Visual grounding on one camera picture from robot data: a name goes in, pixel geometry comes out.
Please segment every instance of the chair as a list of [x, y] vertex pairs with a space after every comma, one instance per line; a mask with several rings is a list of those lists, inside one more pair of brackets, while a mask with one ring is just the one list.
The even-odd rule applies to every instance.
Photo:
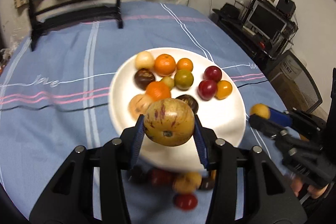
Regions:
[[321, 94], [299, 59], [286, 51], [264, 71], [287, 109], [293, 107], [312, 113], [322, 104]]

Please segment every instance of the chair backrest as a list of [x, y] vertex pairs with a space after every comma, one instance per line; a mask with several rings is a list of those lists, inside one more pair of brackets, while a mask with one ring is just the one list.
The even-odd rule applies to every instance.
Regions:
[[313, 78], [291, 51], [284, 52], [265, 71], [265, 75], [287, 109], [294, 107], [312, 113], [322, 104]]

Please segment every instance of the table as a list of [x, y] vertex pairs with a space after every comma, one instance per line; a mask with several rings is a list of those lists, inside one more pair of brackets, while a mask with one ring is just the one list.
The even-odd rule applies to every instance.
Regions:
[[[112, 20], [77, 24], [41, 37], [33, 52], [30, 40], [24, 40], [0, 77], [0, 182], [26, 217], [75, 146], [98, 147], [117, 136], [106, 106], [109, 85], [118, 67], [140, 51], [179, 47], [196, 52], [223, 68], [240, 86], [247, 114], [256, 103], [285, 110], [255, 63], [198, 11], [149, 2], [123, 3], [121, 8], [124, 29]], [[286, 172], [273, 141], [247, 125], [240, 147], [254, 145]], [[93, 194], [99, 218], [98, 173]], [[138, 187], [124, 181], [124, 189], [135, 224], [204, 223], [212, 195], [198, 191], [198, 206], [183, 212], [174, 208], [169, 188]], [[242, 190], [238, 189], [237, 217], [242, 214]]]

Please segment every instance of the orange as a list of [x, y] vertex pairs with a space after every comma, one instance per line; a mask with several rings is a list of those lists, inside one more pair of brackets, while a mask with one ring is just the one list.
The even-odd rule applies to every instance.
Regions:
[[188, 71], [193, 71], [194, 64], [188, 58], [181, 58], [176, 64], [176, 69], [177, 70], [185, 69]]
[[161, 54], [155, 59], [154, 71], [162, 76], [169, 76], [176, 69], [175, 59], [169, 54]]
[[217, 93], [216, 93], [215, 97], [218, 100], [225, 99], [231, 93], [232, 93], [232, 85], [231, 85], [230, 82], [223, 80], [223, 81], [219, 81], [217, 83]]
[[146, 94], [152, 97], [154, 102], [171, 97], [169, 87], [163, 82], [149, 83]]

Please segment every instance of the finger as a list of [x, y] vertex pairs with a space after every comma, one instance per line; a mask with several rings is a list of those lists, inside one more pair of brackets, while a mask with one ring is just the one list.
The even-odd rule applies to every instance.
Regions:
[[299, 192], [303, 187], [303, 182], [299, 177], [295, 177], [292, 180], [291, 188], [296, 196], [299, 196]]
[[323, 189], [317, 189], [315, 188], [314, 186], [312, 185], [309, 185], [308, 186], [308, 193], [310, 193], [310, 196], [312, 199], [317, 199], [319, 198], [320, 196], [323, 195], [323, 193], [326, 191], [328, 185], [326, 187], [324, 187]]

